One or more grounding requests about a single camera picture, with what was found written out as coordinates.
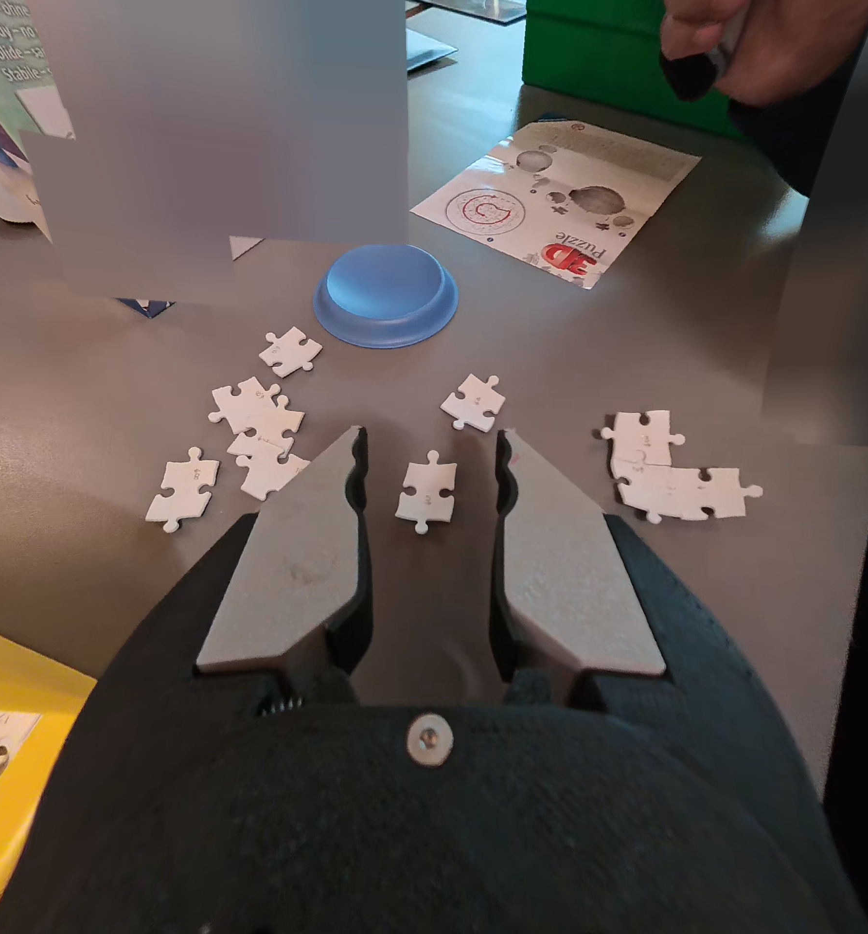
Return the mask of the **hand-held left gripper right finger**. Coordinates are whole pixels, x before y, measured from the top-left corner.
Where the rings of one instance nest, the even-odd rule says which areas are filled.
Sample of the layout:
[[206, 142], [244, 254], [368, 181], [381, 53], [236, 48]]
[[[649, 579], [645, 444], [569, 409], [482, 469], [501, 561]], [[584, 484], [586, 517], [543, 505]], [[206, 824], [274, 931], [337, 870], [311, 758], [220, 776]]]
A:
[[650, 623], [603, 508], [514, 430], [496, 438], [489, 642], [499, 675], [525, 667], [659, 678]]

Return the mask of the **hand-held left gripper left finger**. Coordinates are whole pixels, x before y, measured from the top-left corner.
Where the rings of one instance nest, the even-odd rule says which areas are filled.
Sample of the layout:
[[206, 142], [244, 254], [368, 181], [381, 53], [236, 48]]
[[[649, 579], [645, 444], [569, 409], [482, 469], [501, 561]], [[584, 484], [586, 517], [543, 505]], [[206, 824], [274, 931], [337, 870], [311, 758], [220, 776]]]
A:
[[199, 672], [354, 672], [373, 635], [368, 472], [367, 429], [352, 426], [261, 507]]

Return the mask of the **white jigsaw piece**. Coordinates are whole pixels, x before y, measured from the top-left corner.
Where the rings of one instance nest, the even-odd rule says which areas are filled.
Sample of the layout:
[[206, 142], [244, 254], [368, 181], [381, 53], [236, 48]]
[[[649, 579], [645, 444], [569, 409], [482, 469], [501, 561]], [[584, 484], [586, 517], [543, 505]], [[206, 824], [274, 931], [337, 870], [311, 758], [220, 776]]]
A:
[[456, 430], [473, 427], [487, 433], [506, 401], [506, 397], [496, 391], [498, 382], [497, 376], [483, 381], [469, 374], [457, 390], [440, 403], [440, 409], [451, 417]]
[[410, 462], [395, 516], [412, 522], [419, 535], [427, 534], [433, 522], [451, 522], [456, 470], [455, 463], [440, 462], [437, 450], [427, 452], [426, 463]]

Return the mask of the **scattered white puzzle pieces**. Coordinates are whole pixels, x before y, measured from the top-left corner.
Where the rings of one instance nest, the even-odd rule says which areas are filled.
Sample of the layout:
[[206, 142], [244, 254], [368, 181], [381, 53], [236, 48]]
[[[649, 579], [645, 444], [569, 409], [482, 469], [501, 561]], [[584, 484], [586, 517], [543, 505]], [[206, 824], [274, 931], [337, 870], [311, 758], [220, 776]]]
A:
[[[270, 373], [285, 379], [310, 372], [322, 345], [293, 326], [282, 334], [267, 333], [266, 347], [258, 357]], [[228, 456], [245, 470], [241, 491], [259, 502], [281, 490], [309, 465], [291, 452], [304, 419], [302, 411], [289, 406], [278, 384], [266, 387], [257, 377], [211, 392], [213, 410], [207, 415], [213, 425], [230, 430]], [[161, 492], [148, 506], [145, 520], [160, 524], [163, 531], [178, 531], [183, 520], [200, 518], [213, 496], [220, 462], [191, 447], [182, 461], [165, 465]]]

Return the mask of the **blue round puzzle stand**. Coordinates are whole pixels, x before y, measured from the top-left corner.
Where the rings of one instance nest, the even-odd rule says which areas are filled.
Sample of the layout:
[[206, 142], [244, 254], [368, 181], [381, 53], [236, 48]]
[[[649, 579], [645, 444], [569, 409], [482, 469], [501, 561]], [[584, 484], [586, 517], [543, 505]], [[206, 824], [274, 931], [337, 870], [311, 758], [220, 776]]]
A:
[[459, 306], [452, 275], [412, 245], [365, 245], [344, 252], [312, 299], [326, 333], [366, 349], [396, 349], [443, 330]]

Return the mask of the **person's right hand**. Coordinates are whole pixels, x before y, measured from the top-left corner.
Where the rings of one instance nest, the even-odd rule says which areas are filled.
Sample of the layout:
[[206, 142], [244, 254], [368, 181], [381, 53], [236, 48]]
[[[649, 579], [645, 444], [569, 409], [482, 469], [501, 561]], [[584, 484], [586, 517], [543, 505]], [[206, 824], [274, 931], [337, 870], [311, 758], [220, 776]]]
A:
[[661, 51], [669, 61], [706, 55], [737, 21], [713, 85], [762, 108], [810, 90], [852, 55], [868, 29], [868, 1], [666, 1]]

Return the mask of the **green box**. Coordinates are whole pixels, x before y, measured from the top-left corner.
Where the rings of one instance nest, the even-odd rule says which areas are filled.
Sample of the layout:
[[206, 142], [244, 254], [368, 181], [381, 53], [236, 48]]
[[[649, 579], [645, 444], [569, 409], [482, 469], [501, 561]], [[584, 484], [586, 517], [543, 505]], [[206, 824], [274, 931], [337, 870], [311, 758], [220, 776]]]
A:
[[522, 81], [651, 119], [744, 140], [728, 101], [682, 102], [660, 65], [662, 1], [528, 1]]

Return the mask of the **joined white jigsaw section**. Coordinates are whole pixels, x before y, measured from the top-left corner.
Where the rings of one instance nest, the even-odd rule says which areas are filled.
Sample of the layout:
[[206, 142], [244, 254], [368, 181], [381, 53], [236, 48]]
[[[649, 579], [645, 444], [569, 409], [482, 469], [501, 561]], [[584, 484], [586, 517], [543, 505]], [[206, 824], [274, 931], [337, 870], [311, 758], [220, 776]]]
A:
[[673, 448], [685, 437], [673, 432], [667, 410], [616, 413], [600, 436], [610, 443], [609, 473], [621, 501], [652, 524], [743, 518], [746, 502], [763, 496], [761, 486], [741, 483], [737, 468], [673, 466]]

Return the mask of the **printed instruction leaflet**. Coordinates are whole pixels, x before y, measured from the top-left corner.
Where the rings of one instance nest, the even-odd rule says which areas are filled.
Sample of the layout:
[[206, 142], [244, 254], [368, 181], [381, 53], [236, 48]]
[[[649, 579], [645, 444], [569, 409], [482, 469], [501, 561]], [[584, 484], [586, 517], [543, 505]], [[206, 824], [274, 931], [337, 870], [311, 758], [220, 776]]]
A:
[[589, 123], [539, 121], [412, 213], [592, 289], [700, 160]]

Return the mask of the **grey paper sheet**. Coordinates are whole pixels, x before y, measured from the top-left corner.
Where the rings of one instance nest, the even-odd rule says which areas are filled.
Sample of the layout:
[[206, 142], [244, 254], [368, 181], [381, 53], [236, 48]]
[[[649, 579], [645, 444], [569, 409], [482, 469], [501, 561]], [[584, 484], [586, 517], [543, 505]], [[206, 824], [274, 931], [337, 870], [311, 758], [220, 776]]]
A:
[[449, 44], [430, 38], [413, 29], [406, 29], [407, 72], [418, 71], [446, 59], [457, 52]]

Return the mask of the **yellow plastic bin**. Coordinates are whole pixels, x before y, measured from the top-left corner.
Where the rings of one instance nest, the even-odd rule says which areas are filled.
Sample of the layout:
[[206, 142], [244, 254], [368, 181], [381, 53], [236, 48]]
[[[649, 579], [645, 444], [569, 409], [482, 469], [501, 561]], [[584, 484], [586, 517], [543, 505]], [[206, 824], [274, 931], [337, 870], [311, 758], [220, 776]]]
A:
[[57, 757], [95, 684], [93, 678], [0, 636], [0, 711], [41, 715], [0, 776], [0, 897]]

